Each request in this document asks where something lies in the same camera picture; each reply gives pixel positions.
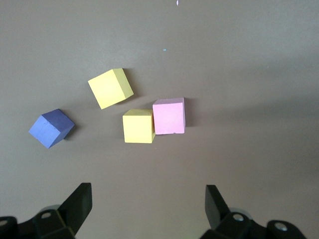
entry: table surface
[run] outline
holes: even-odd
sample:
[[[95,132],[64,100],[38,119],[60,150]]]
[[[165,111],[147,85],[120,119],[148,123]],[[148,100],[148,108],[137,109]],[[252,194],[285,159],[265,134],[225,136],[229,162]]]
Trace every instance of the table surface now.
[[[319,1],[0,0],[0,213],[21,223],[91,182],[78,239],[197,239],[205,185],[265,226],[319,228]],[[88,80],[124,68],[101,110]],[[185,97],[185,134],[124,143],[122,115]],[[46,149],[28,130],[61,109]]]

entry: blue cube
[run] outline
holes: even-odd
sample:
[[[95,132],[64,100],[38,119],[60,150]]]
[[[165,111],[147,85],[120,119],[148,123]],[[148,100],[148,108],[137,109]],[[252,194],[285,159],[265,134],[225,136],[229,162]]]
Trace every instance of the blue cube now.
[[[42,114],[29,130],[29,133],[50,148],[66,137],[74,123],[60,110]]]

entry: screw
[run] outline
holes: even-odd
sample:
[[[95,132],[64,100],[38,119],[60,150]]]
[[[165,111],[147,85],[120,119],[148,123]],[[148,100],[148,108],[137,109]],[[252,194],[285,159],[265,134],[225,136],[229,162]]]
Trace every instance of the screw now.
[[[233,215],[233,218],[236,220],[236,221],[239,221],[239,222],[242,222],[244,220],[243,216],[240,215],[240,214],[234,214]]]
[[[43,213],[41,218],[45,219],[45,218],[49,218],[51,216],[51,213]]]
[[[281,230],[281,231],[287,231],[288,228],[286,227],[285,224],[283,223],[275,223],[275,227],[278,229],[278,230]]]
[[[8,221],[7,220],[2,220],[0,221],[0,227],[4,226],[5,224],[7,224]]]

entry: pink block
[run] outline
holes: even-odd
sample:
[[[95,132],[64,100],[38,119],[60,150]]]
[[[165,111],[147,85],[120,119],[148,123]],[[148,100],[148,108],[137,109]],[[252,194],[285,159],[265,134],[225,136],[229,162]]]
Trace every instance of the pink block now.
[[[155,134],[185,133],[184,98],[155,101],[153,114]]]

